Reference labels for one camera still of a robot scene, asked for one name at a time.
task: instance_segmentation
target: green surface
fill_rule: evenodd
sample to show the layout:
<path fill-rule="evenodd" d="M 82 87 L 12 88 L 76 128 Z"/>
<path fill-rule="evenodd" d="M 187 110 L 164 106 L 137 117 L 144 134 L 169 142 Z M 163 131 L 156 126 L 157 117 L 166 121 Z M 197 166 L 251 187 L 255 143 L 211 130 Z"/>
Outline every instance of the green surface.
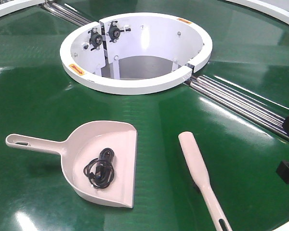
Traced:
<path fill-rule="evenodd" d="M 214 47 L 197 74 L 226 80 L 289 114 L 289 26 L 215 0 L 68 2 L 92 20 L 159 12 L 199 24 Z M 288 142 L 184 84 L 140 96 L 78 84 L 59 57 L 61 42 L 76 28 L 38 7 L 0 19 L 0 231 L 25 231 L 25 216 L 39 231 L 214 230 L 179 146 L 185 130 L 197 139 L 234 231 L 269 231 L 289 220 L 289 185 L 275 173 L 280 160 L 289 160 Z M 10 133 L 62 141 L 93 120 L 129 122 L 138 130 L 133 209 L 86 202 L 64 179 L 58 156 L 4 143 Z"/>

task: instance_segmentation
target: orange warning label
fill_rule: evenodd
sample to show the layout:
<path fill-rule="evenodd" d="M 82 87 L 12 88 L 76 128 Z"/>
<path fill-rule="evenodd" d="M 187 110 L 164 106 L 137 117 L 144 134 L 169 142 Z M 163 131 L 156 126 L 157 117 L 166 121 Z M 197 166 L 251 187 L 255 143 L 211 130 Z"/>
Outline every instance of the orange warning label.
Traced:
<path fill-rule="evenodd" d="M 75 64 L 70 64 L 69 67 L 72 68 L 73 71 L 75 71 L 80 76 L 83 76 L 85 74 L 85 72 L 79 66 L 76 66 Z"/>
<path fill-rule="evenodd" d="M 184 22 L 184 23 L 187 23 L 187 24 L 191 24 L 192 22 L 186 20 L 186 19 L 183 19 L 183 18 L 178 18 L 179 21 L 181 22 Z"/>

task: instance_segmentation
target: dustpan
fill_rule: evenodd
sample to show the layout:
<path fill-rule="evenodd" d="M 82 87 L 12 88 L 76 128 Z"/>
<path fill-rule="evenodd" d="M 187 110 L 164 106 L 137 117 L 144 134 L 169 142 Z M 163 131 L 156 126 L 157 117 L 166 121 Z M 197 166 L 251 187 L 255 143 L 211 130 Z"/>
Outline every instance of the dustpan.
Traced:
<path fill-rule="evenodd" d="M 75 129 L 62 142 L 11 134 L 6 144 L 61 156 L 62 172 L 76 193 L 90 202 L 114 206 L 133 207 L 137 131 L 128 123 L 93 121 Z M 105 189 L 95 189 L 84 175 L 84 167 L 98 158 L 104 148 L 111 148 L 115 178 Z"/>

